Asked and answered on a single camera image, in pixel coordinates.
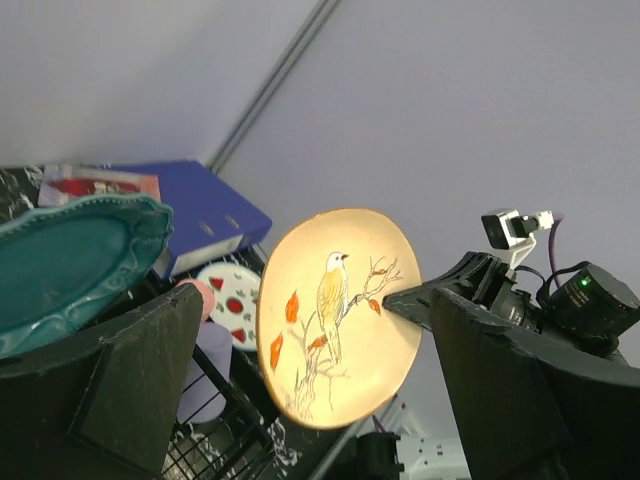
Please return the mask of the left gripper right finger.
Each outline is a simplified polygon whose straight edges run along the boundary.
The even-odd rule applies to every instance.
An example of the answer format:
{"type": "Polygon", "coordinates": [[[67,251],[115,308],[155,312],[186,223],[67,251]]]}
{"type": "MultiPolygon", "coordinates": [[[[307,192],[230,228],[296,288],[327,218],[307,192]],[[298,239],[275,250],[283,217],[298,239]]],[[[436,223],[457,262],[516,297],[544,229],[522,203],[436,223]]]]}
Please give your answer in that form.
{"type": "Polygon", "coordinates": [[[431,324],[472,478],[638,478],[638,369],[447,290],[432,294],[431,324]]]}

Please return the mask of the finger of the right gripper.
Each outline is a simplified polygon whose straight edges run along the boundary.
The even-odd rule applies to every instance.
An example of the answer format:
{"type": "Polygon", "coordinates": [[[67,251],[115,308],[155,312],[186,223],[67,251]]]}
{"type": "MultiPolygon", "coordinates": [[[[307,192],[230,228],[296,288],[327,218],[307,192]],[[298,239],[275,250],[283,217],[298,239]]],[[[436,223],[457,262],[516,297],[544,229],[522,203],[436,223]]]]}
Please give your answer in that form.
{"type": "Polygon", "coordinates": [[[431,332],[432,292],[438,288],[444,288],[471,300],[480,289],[481,282],[492,266],[492,255],[483,252],[467,252],[444,274],[416,287],[388,294],[383,298],[382,305],[385,310],[431,332]]]}

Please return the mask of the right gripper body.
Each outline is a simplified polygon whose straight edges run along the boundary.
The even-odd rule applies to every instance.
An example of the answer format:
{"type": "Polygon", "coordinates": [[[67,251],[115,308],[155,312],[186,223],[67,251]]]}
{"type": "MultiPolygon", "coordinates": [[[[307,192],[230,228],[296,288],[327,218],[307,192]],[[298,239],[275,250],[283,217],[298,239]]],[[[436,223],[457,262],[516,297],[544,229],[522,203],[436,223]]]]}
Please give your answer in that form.
{"type": "Polygon", "coordinates": [[[482,306],[503,320],[541,334],[545,314],[534,305],[532,294],[516,288],[517,274],[530,273],[543,280],[537,270],[520,265],[510,270],[499,258],[482,252],[470,252],[471,270],[465,277],[472,303],[482,306]]]}

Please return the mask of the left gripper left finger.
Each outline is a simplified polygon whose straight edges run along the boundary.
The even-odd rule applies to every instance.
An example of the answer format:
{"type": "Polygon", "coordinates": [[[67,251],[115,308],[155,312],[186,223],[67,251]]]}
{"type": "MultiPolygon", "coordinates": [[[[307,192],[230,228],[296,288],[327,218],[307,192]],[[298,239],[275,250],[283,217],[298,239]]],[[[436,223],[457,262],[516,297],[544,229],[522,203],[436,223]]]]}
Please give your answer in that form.
{"type": "Polygon", "coordinates": [[[2,478],[159,478],[202,306],[182,285],[2,360],[2,478]]]}

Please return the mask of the lavender plastic cup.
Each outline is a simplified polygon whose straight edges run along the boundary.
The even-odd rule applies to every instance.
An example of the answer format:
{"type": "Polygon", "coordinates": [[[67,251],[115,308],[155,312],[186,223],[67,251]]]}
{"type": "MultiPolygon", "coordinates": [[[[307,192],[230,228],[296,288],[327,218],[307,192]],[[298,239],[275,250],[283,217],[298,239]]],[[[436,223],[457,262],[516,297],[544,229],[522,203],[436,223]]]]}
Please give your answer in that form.
{"type": "Polygon", "coordinates": [[[226,398],[212,379],[211,372],[229,380],[233,339],[224,326],[207,322],[200,326],[196,346],[206,357],[189,363],[184,388],[177,410],[179,423],[203,424],[218,418],[226,406],[226,398]]]}

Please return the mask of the cream bird pattern plate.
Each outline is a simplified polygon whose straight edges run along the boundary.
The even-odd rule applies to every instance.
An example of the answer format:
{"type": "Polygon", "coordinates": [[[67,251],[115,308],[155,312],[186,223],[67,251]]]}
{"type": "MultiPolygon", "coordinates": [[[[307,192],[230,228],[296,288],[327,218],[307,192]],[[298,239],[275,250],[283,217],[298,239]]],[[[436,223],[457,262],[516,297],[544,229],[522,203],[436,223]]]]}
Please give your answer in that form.
{"type": "Polygon", "coordinates": [[[422,330],[383,299],[421,280],[404,232],[379,211],[329,210],[289,230],[264,268],[256,317],[260,370],[280,411],[332,430],[389,401],[422,330]]]}

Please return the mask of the pink plastic cup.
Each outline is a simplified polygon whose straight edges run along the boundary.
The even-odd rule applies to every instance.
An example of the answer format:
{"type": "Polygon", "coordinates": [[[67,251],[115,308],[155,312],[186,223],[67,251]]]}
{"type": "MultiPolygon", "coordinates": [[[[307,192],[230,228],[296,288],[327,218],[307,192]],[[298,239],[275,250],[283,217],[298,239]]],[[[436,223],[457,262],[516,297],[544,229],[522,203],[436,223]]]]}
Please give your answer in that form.
{"type": "Polygon", "coordinates": [[[205,323],[210,318],[210,314],[216,306],[214,292],[206,284],[193,278],[183,279],[179,281],[175,287],[182,285],[192,285],[199,292],[203,303],[200,322],[205,323]]]}

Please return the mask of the teal scalloped plate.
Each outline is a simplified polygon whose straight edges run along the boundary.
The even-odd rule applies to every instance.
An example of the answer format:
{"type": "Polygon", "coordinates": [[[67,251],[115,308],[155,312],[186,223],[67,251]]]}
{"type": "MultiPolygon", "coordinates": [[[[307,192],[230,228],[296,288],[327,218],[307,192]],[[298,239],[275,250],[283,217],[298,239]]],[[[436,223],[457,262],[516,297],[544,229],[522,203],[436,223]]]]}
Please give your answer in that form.
{"type": "Polygon", "coordinates": [[[36,208],[1,227],[1,355],[82,329],[165,251],[173,211],[146,194],[36,208]]]}

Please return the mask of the watermelon pattern white plate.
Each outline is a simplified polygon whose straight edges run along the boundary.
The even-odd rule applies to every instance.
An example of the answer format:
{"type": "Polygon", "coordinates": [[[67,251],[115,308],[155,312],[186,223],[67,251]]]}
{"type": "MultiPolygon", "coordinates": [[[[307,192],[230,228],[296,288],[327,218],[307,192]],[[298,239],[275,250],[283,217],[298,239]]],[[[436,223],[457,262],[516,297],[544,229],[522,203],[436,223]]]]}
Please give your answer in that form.
{"type": "Polygon", "coordinates": [[[214,293],[216,304],[211,320],[231,333],[235,348],[255,352],[260,277],[244,266],[216,262],[204,267],[196,279],[214,293]]]}

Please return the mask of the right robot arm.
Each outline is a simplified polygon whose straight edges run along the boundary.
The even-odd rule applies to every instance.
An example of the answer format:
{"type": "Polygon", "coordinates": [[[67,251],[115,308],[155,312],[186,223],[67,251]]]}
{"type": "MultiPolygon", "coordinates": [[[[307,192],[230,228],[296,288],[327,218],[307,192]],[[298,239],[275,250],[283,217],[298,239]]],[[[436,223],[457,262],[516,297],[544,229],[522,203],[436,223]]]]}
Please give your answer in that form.
{"type": "Polygon", "coordinates": [[[516,326],[585,353],[622,363],[619,337],[639,321],[639,298],[603,268],[587,262],[542,280],[535,294],[516,287],[511,270],[489,253],[468,252],[445,274],[384,297],[383,307],[430,331],[431,295],[447,289],[516,326]]]}

